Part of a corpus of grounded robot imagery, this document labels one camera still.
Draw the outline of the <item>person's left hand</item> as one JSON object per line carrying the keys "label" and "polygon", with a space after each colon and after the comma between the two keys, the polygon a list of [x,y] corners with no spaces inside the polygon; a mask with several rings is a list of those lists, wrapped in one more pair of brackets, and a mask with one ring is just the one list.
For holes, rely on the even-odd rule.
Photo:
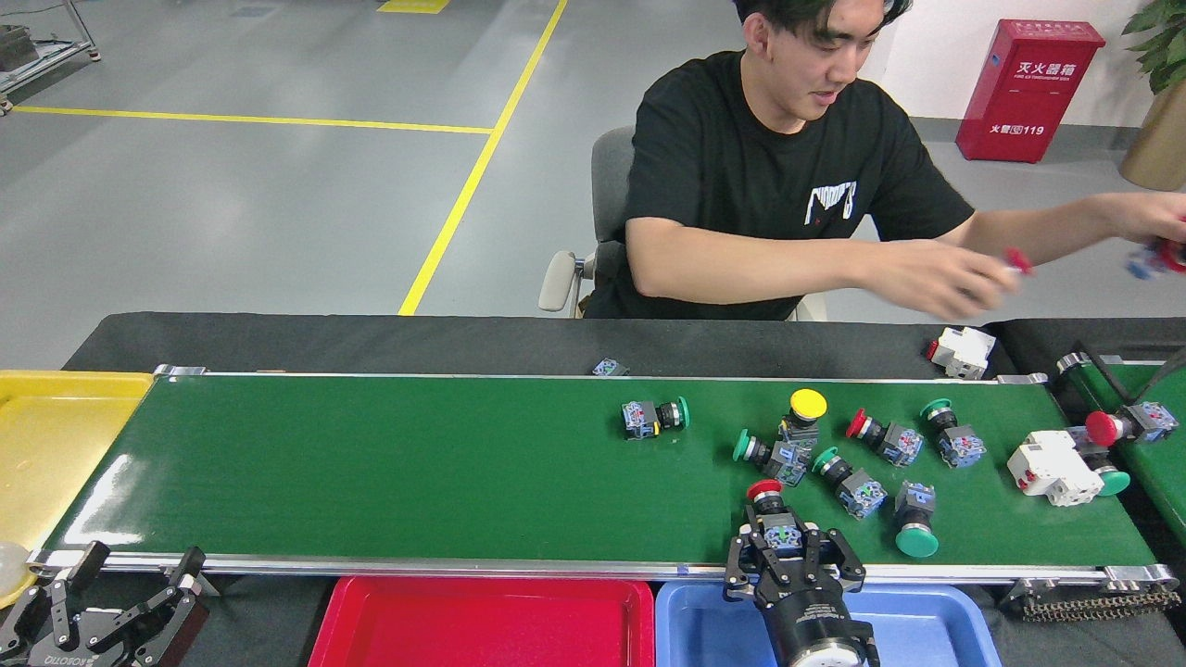
{"label": "person's left hand", "polygon": [[1109,239],[1135,244],[1158,239],[1185,242],[1184,193],[1099,193],[1095,198]]}

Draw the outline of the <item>person's right hand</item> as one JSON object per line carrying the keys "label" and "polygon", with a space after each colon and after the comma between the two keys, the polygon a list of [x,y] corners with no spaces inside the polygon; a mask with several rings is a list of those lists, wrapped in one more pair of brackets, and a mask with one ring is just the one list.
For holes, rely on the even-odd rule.
{"label": "person's right hand", "polygon": [[933,240],[855,242],[854,282],[897,307],[937,320],[997,309],[1020,279],[999,258]]}

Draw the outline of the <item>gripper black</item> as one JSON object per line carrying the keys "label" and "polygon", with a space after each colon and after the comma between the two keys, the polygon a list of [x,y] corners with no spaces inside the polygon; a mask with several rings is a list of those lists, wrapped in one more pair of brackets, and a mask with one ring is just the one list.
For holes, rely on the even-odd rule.
{"label": "gripper black", "polygon": [[852,618],[842,591],[863,587],[863,563],[836,528],[804,528],[797,590],[755,523],[738,528],[725,558],[725,599],[755,599],[776,663],[874,663],[873,625]]}
{"label": "gripper black", "polygon": [[[199,547],[186,550],[160,593],[116,616],[119,643],[79,643],[74,616],[109,554],[106,544],[90,542],[71,570],[46,584],[33,580],[17,595],[1,629],[4,654],[27,654],[15,658],[15,666],[181,663],[210,615],[200,599],[205,553]],[[51,640],[32,646],[46,623],[52,625]]]}

